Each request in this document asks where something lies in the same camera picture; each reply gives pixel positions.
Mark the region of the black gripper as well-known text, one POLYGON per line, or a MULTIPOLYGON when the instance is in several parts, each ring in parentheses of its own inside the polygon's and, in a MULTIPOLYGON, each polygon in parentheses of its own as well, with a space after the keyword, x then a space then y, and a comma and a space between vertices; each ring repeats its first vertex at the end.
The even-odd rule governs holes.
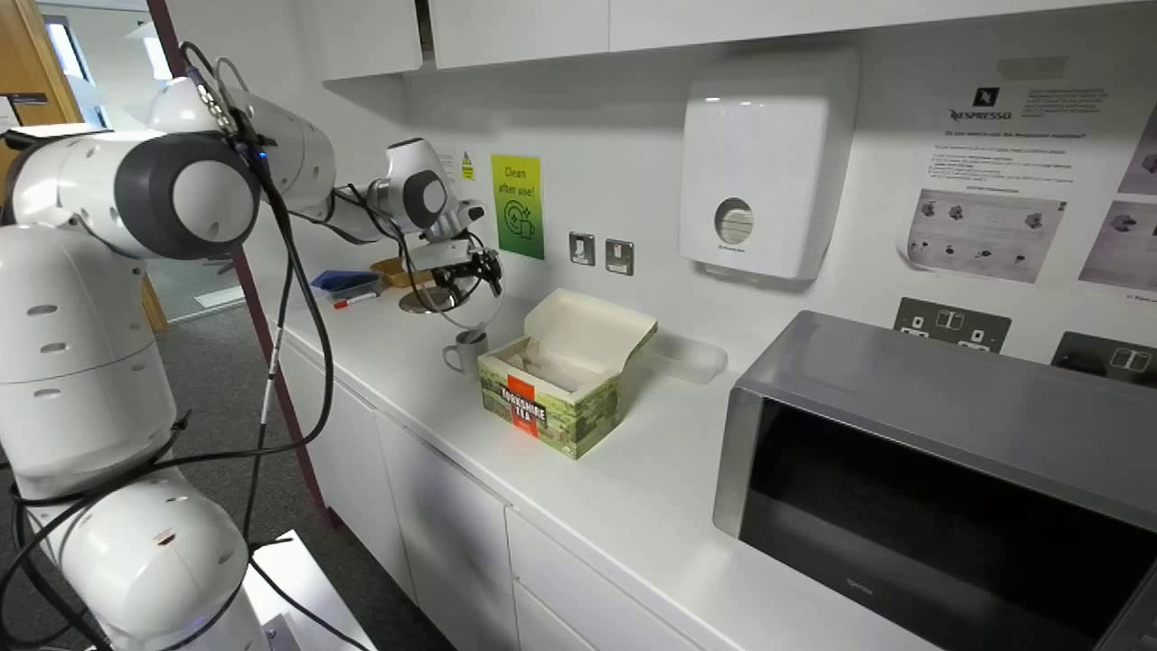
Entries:
POLYGON ((423 268, 451 288, 499 287, 499 258, 476 236, 455 236, 423 248, 423 268))

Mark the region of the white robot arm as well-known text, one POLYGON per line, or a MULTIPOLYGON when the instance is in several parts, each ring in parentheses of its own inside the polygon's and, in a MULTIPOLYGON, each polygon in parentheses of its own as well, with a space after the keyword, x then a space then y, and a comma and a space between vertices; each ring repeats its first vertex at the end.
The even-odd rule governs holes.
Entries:
POLYGON ((141 131, 11 128, 0 229, 0 446, 42 552, 101 629, 101 651, 267 651, 241 592, 249 542, 173 454, 180 416, 138 299, 148 258, 234 254, 255 224, 306 222, 390 239, 429 307, 499 280, 482 207, 423 137, 345 187, 334 141, 228 82, 171 78, 141 131))

